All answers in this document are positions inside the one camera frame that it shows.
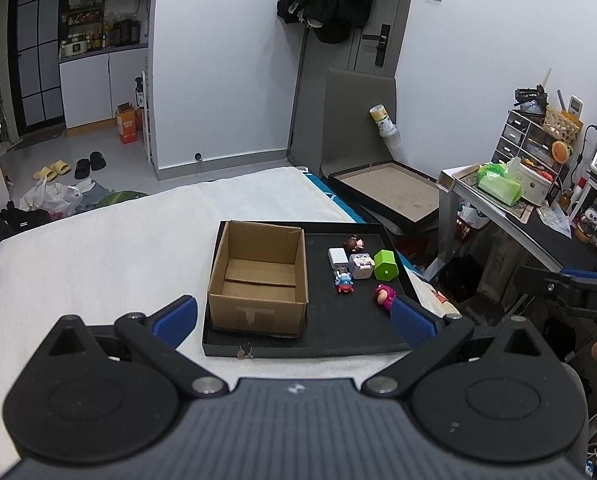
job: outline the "black slipper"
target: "black slipper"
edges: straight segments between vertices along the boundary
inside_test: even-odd
[[[87,158],[81,158],[76,163],[76,169],[74,170],[74,178],[82,180],[90,176],[90,162]]]
[[[92,164],[92,171],[102,170],[105,166],[107,166],[105,159],[102,158],[101,152],[91,152],[90,162]]]

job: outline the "metal screw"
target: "metal screw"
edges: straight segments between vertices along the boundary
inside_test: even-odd
[[[192,388],[197,394],[210,395],[223,389],[224,383],[217,377],[205,376],[195,379]]]
[[[398,387],[396,379],[379,375],[367,381],[367,387],[375,394],[389,394]]]

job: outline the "slipper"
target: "slipper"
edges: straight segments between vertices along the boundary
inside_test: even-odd
[[[102,170],[105,166],[107,166],[107,162],[105,162],[105,159],[102,158],[101,152],[91,152],[90,162],[92,164],[92,171]]]
[[[54,170],[50,170],[47,166],[45,166],[42,170],[37,171],[32,175],[34,180],[43,180],[46,178],[48,182],[50,180],[54,180],[58,176],[58,173]]]
[[[50,164],[50,170],[56,171],[59,175],[64,175],[71,169],[64,160],[57,160],[54,164]]]
[[[90,176],[90,162],[88,158],[82,158],[76,163],[74,178],[82,180]]]

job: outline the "white bedsheet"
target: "white bedsheet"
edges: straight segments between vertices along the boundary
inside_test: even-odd
[[[400,354],[327,359],[206,357],[202,319],[221,220],[351,218],[295,168],[178,187],[64,219],[0,245],[0,475],[18,455],[1,418],[5,395],[63,314],[111,324],[182,294],[198,300],[198,324],[179,351],[224,378],[353,377],[357,384]]]

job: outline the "door handle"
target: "door handle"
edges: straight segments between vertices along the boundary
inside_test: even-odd
[[[387,25],[387,23],[383,23],[380,28],[380,35],[377,34],[363,34],[361,36],[362,40],[367,41],[377,41],[378,44],[376,45],[376,59],[374,60],[374,64],[376,66],[383,66],[385,63],[385,53],[387,51],[387,41],[389,41],[389,31],[392,27]]]

